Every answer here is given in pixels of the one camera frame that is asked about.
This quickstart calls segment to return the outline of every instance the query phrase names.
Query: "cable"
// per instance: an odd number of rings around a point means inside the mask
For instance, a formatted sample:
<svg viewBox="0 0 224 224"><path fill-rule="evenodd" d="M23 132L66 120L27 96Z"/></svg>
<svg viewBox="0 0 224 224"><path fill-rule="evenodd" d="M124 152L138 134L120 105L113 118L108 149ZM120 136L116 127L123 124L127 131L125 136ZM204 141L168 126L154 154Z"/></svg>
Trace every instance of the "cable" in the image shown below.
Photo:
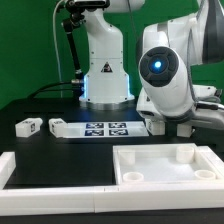
<svg viewBox="0 0 224 224"><path fill-rule="evenodd" d="M61 62L59 57L59 51L58 51L58 43L57 43L57 33L56 33L56 13L58 10L58 7L62 2L65 2L65 0L60 0L57 5L55 6L54 12L53 12L53 37L54 37L54 47L55 47L55 53L56 53L56 59L57 59L57 66L58 66L58 76L59 81L62 82L62 72L61 72Z"/></svg>
<svg viewBox="0 0 224 224"><path fill-rule="evenodd" d="M34 98L39 92L44 91L48 88L51 87L55 87L55 86L61 86L61 85L68 85L68 84L72 84L70 81L69 82L57 82L57 83L52 83L52 84L48 84L46 86L41 87L40 89L38 89L37 91L35 91L34 93L31 93L27 98L28 99L32 99Z"/></svg>
<svg viewBox="0 0 224 224"><path fill-rule="evenodd" d="M44 92L58 92L58 91L73 91L74 89L46 89L46 90L41 90L37 92L35 95L32 96L31 99L33 99L37 94L39 93L44 93Z"/></svg>
<svg viewBox="0 0 224 224"><path fill-rule="evenodd" d="M135 36L135 41L137 41L138 40L137 32L136 32L136 27L135 27L133 14L132 14L132 10L131 10L130 0L127 0L127 3L128 3L128 9L129 9L129 14L130 14L130 19L131 19L132 30L133 30L133 33L134 33L134 36Z"/></svg>

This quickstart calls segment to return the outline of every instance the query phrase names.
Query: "small white block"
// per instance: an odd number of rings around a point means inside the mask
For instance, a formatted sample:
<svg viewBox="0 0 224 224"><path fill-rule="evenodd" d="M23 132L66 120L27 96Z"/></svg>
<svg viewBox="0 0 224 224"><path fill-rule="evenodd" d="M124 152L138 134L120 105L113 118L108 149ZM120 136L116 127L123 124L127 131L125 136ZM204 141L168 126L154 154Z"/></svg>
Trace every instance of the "small white block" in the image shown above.
<svg viewBox="0 0 224 224"><path fill-rule="evenodd" d="M66 127L67 123L65 123L61 118L49 120L49 130L56 138L64 136L64 130Z"/></svg>
<svg viewBox="0 0 224 224"><path fill-rule="evenodd" d="M40 131L40 126L43 123L41 118L28 118L15 125L16 137L28 138L29 136Z"/></svg>
<svg viewBox="0 0 224 224"><path fill-rule="evenodd" d="M192 126L186 124L178 124L177 125L177 136L178 137L191 137L193 133Z"/></svg>
<svg viewBox="0 0 224 224"><path fill-rule="evenodd" d="M165 135L165 122L145 119L145 125L152 135Z"/></svg>

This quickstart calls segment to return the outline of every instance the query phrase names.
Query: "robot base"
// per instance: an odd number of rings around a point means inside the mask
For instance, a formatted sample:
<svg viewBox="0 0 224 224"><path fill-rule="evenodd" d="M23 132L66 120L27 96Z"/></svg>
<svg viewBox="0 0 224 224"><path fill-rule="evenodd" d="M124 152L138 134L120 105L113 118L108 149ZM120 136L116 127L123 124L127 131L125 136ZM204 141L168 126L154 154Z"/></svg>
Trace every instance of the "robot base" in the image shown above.
<svg viewBox="0 0 224 224"><path fill-rule="evenodd" d="M135 100L128 100L121 103L92 103L80 101L80 106L94 110L120 110L135 105Z"/></svg>

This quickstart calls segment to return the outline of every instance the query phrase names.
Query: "blue glowing eye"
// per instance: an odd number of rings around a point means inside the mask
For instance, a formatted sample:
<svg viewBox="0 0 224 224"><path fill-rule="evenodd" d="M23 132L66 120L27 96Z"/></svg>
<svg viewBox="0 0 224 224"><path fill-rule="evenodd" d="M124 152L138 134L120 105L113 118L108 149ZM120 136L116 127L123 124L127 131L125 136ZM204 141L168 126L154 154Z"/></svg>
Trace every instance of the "blue glowing eye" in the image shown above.
<svg viewBox="0 0 224 224"><path fill-rule="evenodd" d="M162 63L160 61L156 61L154 64L155 68L159 69L162 66Z"/></svg>

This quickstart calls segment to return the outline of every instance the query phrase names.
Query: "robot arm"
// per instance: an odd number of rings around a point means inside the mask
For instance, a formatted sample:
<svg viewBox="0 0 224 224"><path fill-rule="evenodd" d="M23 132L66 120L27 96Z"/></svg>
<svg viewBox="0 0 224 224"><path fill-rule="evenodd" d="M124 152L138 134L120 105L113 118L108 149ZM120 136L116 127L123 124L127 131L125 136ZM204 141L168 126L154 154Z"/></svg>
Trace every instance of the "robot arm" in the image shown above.
<svg viewBox="0 0 224 224"><path fill-rule="evenodd" d="M223 8L218 0L198 1L197 14L155 24L138 43L143 85L137 110L146 119L224 129L223 106L200 101L214 87L193 86L189 67L221 61L224 55Z"/></svg>

